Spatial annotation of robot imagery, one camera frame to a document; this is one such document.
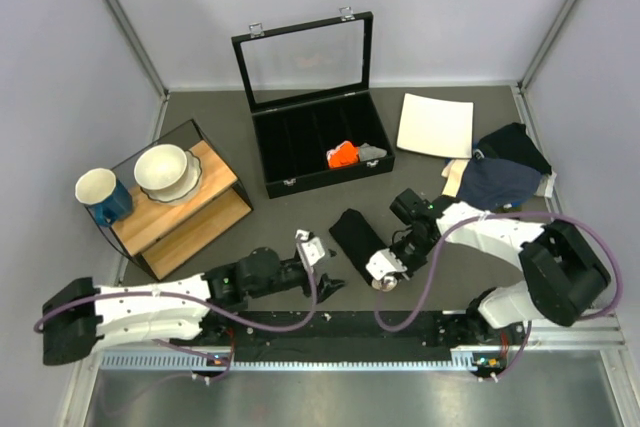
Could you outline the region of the black underwear beige waistband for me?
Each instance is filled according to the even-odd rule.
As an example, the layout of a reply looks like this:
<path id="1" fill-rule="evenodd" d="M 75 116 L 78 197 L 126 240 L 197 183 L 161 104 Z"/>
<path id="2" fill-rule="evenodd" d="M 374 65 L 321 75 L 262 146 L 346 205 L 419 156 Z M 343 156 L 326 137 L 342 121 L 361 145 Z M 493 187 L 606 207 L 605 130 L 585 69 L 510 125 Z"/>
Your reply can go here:
<path id="1" fill-rule="evenodd" d="M 350 260 L 367 285 L 374 285 L 374 278 L 367 270 L 371 257 L 387 247 L 361 212 L 345 210 L 329 233 Z"/>

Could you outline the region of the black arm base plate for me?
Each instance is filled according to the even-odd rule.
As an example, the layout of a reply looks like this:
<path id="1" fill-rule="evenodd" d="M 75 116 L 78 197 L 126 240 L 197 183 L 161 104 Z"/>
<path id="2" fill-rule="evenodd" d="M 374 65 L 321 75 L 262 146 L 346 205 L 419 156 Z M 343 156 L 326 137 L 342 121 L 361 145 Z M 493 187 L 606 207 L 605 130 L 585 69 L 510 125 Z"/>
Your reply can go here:
<path id="1" fill-rule="evenodd" d="M 425 311 L 397 333 L 379 327 L 370 312 L 320 311 L 302 328 L 274 333 L 226 321 L 201 338 L 221 345 L 232 330 L 236 359 L 243 362 L 395 362 L 441 361 L 451 350 L 478 343 L 462 314 Z"/>

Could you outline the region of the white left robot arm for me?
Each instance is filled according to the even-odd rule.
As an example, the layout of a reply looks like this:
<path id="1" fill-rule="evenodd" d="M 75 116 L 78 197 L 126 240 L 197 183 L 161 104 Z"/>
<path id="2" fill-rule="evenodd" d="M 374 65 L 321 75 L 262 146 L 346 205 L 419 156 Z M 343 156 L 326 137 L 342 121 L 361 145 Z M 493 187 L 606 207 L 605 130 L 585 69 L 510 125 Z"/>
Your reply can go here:
<path id="1" fill-rule="evenodd" d="M 314 272 L 333 255 L 318 247 L 281 259 L 261 247 L 174 282 L 109 287 L 77 278 L 42 306 L 34 327 L 42 336 L 42 361 L 48 367 L 67 365 L 110 347 L 150 340 L 216 343 L 226 334 L 226 320 L 239 321 L 251 299 L 300 289 L 322 303 L 344 288 L 344 280 Z"/>

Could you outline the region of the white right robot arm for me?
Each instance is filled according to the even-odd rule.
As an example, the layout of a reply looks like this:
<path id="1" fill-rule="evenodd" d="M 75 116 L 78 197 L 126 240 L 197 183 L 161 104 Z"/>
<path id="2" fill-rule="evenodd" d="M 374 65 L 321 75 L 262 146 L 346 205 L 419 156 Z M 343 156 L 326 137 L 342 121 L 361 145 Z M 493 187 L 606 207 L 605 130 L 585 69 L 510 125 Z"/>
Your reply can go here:
<path id="1" fill-rule="evenodd" d="M 584 238 L 586 228 L 566 219 L 547 224 L 481 211 L 450 196 L 429 202 L 413 190 L 390 205 L 406 232 L 377 252 L 367 266 L 383 286 L 410 279 L 445 244 L 498 258 L 523 274 L 523 281 L 480 295 L 467 317 L 469 335 L 487 343 L 504 327 L 546 319 L 572 326 L 611 283 L 611 275 Z"/>

